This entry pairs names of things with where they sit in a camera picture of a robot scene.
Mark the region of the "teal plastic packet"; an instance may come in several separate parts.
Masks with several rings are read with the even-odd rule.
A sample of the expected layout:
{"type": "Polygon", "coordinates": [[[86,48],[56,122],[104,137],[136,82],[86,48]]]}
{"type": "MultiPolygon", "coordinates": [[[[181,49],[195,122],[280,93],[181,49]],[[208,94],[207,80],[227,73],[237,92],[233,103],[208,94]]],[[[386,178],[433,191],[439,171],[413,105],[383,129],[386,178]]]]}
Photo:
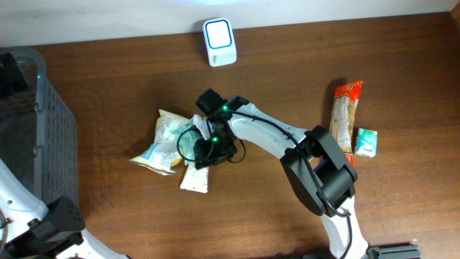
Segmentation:
{"type": "Polygon", "coordinates": [[[193,126],[193,121],[190,120],[188,123],[172,131],[172,134],[175,138],[175,142],[178,141],[179,136],[184,132],[179,141],[179,148],[180,152],[186,158],[186,160],[184,160],[185,165],[189,164],[188,160],[196,159],[193,148],[195,146],[196,141],[203,138],[202,134],[197,129],[189,130],[189,128],[193,126]]]}

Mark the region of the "white tube with gold cap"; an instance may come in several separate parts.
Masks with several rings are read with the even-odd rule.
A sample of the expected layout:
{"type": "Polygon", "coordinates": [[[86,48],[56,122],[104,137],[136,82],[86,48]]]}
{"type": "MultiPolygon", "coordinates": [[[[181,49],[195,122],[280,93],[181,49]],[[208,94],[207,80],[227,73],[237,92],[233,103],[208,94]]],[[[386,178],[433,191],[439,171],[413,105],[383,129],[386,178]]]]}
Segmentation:
{"type": "MultiPolygon", "coordinates": [[[[202,134],[204,140],[210,137],[206,119],[194,114],[190,119],[193,121],[194,126],[202,134]]],[[[208,167],[197,170],[194,162],[189,162],[180,188],[187,191],[195,191],[206,194],[208,192],[208,167]]]]}

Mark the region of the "white cream snack bag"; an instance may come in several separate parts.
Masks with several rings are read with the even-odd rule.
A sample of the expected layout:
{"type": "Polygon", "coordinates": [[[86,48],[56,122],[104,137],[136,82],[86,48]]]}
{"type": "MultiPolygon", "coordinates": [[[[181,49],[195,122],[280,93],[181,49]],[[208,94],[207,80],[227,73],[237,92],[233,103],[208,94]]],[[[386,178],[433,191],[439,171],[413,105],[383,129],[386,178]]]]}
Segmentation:
{"type": "Polygon", "coordinates": [[[189,119],[172,112],[159,110],[160,117],[155,125],[154,142],[141,155],[129,160],[130,163],[145,167],[162,176],[176,175],[173,170],[181,160],[177,152],[178,135],[175,130],[189,123],[189,119]]]}

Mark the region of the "orange spaghetti packet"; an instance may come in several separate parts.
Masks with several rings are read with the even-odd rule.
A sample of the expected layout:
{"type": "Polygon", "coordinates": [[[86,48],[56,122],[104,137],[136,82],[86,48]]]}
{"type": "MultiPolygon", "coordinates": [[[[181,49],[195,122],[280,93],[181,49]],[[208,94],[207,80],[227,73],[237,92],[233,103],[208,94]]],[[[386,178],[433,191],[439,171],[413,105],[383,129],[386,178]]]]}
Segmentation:
{"type": "Polygon", "coordinates": [[[355,162],[352,154],[352,135],[362,86],[363,81],[355,81],[335,89],[329,127],[329,132],[353,167],[355,162]]]}

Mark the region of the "green white tissue pack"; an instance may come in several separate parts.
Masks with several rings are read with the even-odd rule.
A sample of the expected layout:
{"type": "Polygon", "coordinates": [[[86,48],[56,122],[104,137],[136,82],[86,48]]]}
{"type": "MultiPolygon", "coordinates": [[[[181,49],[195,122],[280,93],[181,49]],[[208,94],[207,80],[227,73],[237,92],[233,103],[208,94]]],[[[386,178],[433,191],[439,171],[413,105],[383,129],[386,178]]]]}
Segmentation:
{"type": "Polygon", "coordinates": [[[356,136],[354,154],[373,158],[377,154],[377,140],[377,131],[359,128],[356,136]]]}

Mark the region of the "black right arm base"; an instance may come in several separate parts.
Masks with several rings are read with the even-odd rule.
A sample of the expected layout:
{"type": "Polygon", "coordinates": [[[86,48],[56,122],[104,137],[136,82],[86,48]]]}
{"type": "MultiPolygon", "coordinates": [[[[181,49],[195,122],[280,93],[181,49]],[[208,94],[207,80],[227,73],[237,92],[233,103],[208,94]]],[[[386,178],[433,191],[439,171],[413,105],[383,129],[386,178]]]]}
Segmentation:
{"type": "Polygon", "coordinates": [[[372,247],[367,251],[369,259],[421,259],[417,245],[396,247],[372,247]]]}

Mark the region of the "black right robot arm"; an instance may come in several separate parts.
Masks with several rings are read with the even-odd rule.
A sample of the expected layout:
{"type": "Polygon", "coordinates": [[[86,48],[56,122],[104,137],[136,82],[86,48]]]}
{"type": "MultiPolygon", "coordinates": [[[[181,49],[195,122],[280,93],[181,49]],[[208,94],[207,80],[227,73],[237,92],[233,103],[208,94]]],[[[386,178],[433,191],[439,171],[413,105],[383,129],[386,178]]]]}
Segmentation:
{"type": "Polygon", "coordinates": [[[196,105],[206,117],[203,139],[193,148],[197,169],[231,162],[237,140],[259,146],[280,161],[298,200],[321,218],[331,255],[367,256],[354,209],[357,172],[326,128],[292,127],[240,96],[227,101],[213,89],[200,95],[196,105]]]}

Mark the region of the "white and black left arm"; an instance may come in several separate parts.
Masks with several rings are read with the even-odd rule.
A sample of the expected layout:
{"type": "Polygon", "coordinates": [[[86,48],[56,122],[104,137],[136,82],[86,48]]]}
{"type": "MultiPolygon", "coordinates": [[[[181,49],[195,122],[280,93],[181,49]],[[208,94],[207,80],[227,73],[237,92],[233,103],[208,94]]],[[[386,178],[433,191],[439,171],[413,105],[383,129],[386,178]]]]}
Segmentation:
{"type": "Polygon", "coordinates": [[[87,229],[76,120],[27,47],[1,51],[1,257],[124,257],[87,229]]]}

